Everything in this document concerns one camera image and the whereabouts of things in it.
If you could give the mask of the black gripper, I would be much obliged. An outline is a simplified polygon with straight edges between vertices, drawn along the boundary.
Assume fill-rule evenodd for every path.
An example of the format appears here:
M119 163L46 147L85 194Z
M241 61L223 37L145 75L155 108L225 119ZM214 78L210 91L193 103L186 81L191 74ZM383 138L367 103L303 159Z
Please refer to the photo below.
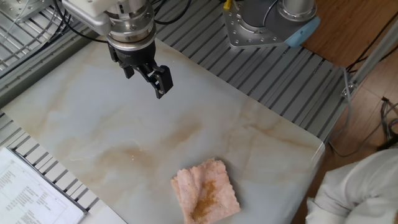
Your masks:
M172 87L173 80L168 66L158 66L155 62L156 46L153 40L148 46L138 50L121 50L108 41L111 60L118 62L127 79L137 70L155 90L156 97L161 99Z

